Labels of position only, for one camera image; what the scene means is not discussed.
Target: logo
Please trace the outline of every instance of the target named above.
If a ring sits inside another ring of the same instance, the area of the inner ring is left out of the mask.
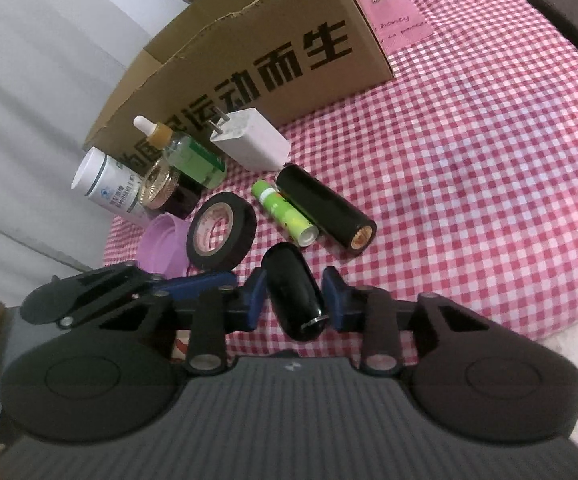
[[[302,367],[303,366],[300,363],[297,363],[296,361],[294,361],[290,365],[285,366],[285,370],[288,370],[290,372],[297,372]]]

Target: pink fabric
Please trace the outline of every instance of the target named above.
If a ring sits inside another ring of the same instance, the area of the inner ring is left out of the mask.
[[[412,0],[435,33],[397,52],[395,78],[282,128],[291,160],[378,224],[362,256],[319,240],[304,256],[349,283],[413,300],[434,290],[531,338],[578,321],[578,51],[524,0]],[[233,168],[215,192],[252,204],[256,176]],[[283,231],[255,205],[259,266]],[[115,219],[105,264],[141,230]],[[229,351],[357,357],[359,337],[283,335],[269,308]]]

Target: pink label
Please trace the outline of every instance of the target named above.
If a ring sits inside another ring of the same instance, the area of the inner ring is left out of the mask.
[[[428,38],[434,28],[412,0],[358,0],[385,54]]]

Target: black roll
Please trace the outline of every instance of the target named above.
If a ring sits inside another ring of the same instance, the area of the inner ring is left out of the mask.
[[[275,183],[296,209],[354,256],[373,241],[375,222],[300,166],[285,166]]]
[[[391,294],[371,288],[360,292],[368,297],[360,369],[373,376],[396,375],[402,370],[403,359],[398,312]]]
[[[312,341],[325,327],[322,294],[298,248],[288,242],[271,247],[262,258],[271,306],[283,331],[296,341]]]
[[[229,228],[220,245],[209,247],[211,229],[226,219]],[[195,215],[187,236],[189,261],[200,270],[231,270],[247,255],[256,236],[256,212],[249,202],[226,191],[213,195]]]
[[[200,375],[214,375],[227,367],[223,292],[217,288],[198,296],[186,362],[192,372]]]

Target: white bottle cap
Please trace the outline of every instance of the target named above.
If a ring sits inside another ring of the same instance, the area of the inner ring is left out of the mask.
[[[78,189],[83,194],[88,195],[89,190],[94,187],[102,165],[104,164],[104,153],[97,148],[91,148],[86,152],[85,158],[80,162],[80,167],[73,177],[71,189]]]
[[[149,121],[146,117],[137,115],[133,120],[133,126],[138,128],[147,137],[156,131],[156,124]]]

